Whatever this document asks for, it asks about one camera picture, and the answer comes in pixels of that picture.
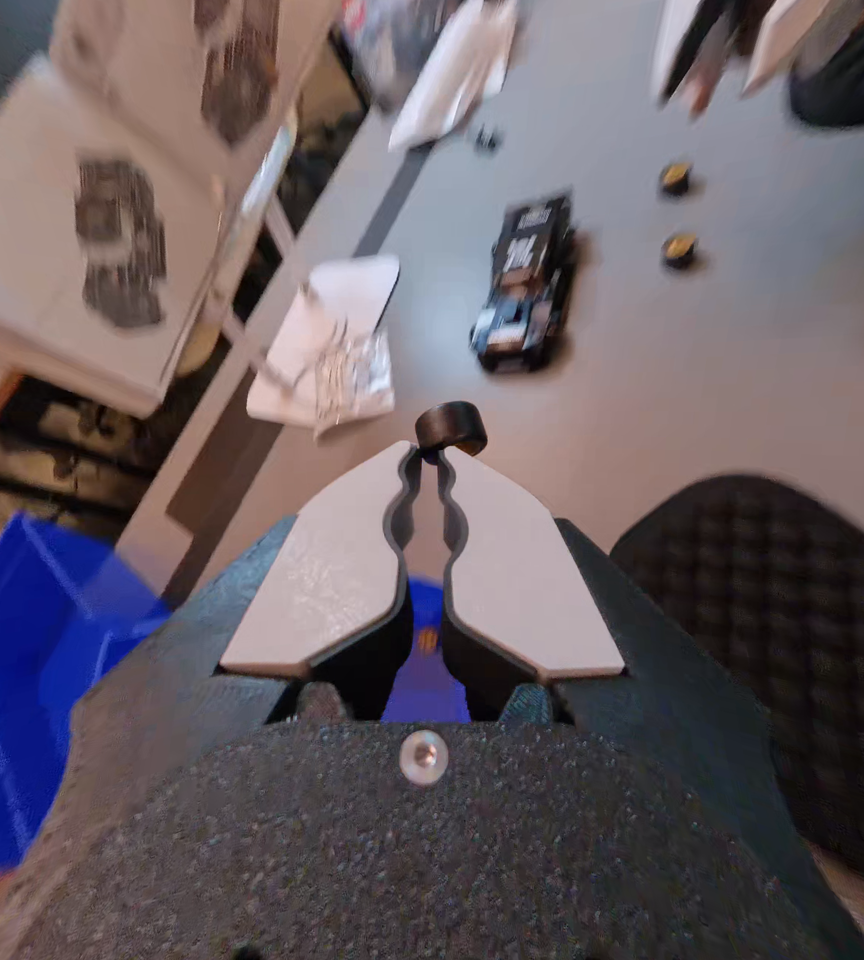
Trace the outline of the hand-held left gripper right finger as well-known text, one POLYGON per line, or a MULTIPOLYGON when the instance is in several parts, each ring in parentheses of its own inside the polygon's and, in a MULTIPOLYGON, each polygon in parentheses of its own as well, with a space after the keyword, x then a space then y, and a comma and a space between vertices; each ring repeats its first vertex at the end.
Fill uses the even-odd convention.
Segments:
POLYGON ((475 699, 626 667, 558 524, 525 488, 461 450, 438 453, 445 541, 441 643, 475 699))

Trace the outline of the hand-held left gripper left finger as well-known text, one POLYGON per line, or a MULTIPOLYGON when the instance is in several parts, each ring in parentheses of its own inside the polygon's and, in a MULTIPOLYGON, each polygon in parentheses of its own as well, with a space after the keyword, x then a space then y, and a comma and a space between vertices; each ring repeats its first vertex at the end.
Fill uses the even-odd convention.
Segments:
POLYGON ((413 643, 403 550, 421 479, 398 441, 296 515, 220 658, 223 672, 325 682, 350 706, 384 706, 413 643))

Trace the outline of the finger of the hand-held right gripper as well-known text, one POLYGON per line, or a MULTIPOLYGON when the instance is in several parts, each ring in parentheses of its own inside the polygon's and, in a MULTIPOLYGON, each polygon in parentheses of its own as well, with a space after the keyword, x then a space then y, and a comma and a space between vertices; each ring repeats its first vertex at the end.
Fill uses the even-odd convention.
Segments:
POLYGON ((774 2, 752 49, 745 93, 757 93, 789 69, 804 77, 814 75, 841 49, 852 30, 851 1, 774 2))
POLYGON ((678 98, 691 118, 706 112, 721 79, 721 2, 667 1, 652 61, 652 97, 678 98))

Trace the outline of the black lego tire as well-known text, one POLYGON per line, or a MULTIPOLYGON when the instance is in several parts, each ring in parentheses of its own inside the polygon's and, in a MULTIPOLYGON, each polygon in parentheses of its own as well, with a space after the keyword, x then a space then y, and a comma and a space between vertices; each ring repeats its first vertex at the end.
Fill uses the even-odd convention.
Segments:
POLYGON ((438 458, 440 451, 451 448, 475 457, 488 443, 478 407, 466 400, 445 402, 426 410, 416 420, 414 430, 419 451, 429 463, 438 458))

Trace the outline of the black lego car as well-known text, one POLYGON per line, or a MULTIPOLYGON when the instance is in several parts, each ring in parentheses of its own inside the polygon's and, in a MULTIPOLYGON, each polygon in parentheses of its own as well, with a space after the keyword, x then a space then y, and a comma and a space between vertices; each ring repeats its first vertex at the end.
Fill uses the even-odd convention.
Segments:
POLYGON ((558 351, 578 263, 571 190, 508 207, 491 248, 488 295, 470 333, 479 367, 544 369, 558 351))

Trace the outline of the blue storage bin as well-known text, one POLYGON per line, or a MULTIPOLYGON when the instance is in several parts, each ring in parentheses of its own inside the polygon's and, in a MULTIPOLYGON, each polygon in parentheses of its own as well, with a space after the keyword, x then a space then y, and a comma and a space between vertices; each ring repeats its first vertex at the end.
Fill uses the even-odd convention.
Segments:
POLYGON ((110 545, 18 514, 0 537, 0 870, 65 774, 76 703, 176 616, 110 545))

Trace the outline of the lego instruction booklet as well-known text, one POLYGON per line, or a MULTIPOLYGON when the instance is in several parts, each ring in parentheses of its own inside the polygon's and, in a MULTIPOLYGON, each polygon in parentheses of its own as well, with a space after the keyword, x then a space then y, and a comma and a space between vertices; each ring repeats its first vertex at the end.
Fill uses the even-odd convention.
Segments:
POLYGON ((0 101, 0 357, 145 417, 341 2, 62 2, 0 101))

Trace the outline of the white sticker sheet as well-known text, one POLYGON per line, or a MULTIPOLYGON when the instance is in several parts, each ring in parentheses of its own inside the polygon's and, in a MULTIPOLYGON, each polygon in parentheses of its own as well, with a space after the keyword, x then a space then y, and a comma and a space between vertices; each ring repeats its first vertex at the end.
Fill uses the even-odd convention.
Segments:
POLYGON ((335 428, 394 410, 390 342, 383 327, 363 335, 342 328, 319 350, 313 371, 316 442, 335 428))

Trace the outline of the clear plastic parts bag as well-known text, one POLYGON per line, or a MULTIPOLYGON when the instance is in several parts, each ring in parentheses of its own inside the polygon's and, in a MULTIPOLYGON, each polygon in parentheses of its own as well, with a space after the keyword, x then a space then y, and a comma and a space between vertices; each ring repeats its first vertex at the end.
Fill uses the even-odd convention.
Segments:
POLYGON ((518 14, 515 1, 468 1, 456 9, 390 131, 391 153, 449 136, 502 90, 518 14))

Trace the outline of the black dimpled wrist rest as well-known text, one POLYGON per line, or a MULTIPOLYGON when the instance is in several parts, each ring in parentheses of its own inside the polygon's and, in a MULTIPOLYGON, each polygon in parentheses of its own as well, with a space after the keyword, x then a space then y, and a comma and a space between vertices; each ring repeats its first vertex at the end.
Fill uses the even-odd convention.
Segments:
POLYGON ((864 531, 774 479, 723 475, 609 555, 761 702, 799 833, 864 875, 864 531))

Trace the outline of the white booklet stand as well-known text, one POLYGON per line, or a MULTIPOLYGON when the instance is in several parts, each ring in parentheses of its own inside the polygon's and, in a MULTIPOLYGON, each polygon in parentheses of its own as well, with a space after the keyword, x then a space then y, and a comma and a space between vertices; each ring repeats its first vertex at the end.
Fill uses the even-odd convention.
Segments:
POLYGON ((297 116, 287 115, 261 167, 230 219, 206 282, 194 332, 176 373, 183 376, 204 361, 206 337, 220 334, 244 344, 255 378, 246 396, 246 413, 260 423, 310 430, 316 414, 313 366, 318 352, 343 328, 352 335, 380 329, 399 280, 400 261, 390 254, 327 261, 310 271, 295 265, 294 299, 270 346, 246 332, 233 309, 234 295, 268 229, 281 251, 294 244, 294 232, 281 207, 278 186, 297 135, 297 116))

